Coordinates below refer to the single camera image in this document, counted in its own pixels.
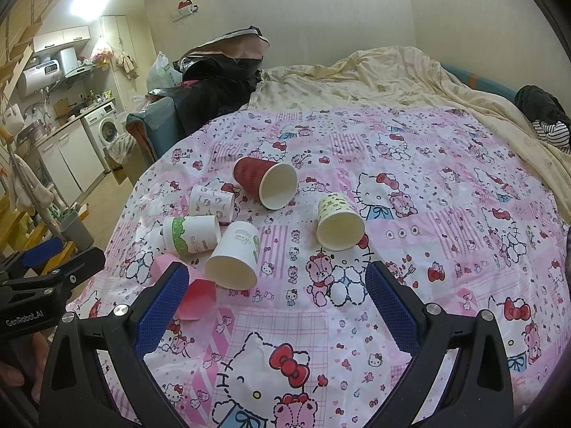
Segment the person's left hand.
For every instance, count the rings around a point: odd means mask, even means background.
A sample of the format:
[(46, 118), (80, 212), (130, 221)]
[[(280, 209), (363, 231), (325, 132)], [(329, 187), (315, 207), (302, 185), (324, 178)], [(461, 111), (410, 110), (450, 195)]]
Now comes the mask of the person's left hand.
[(23, 346), (23, 357), (16, 357), (15, 366), (1, 362), (1, 380), (7, 387), (22, 387), (26, 384), (28, 374), (26, 369), (34, 370), (33, 387), (30, 394), (36, 404), (41, 401), (42, 380), (44, 379), (45, 364), (49, 356), (49, 341), (42, 332), (34, 333)]

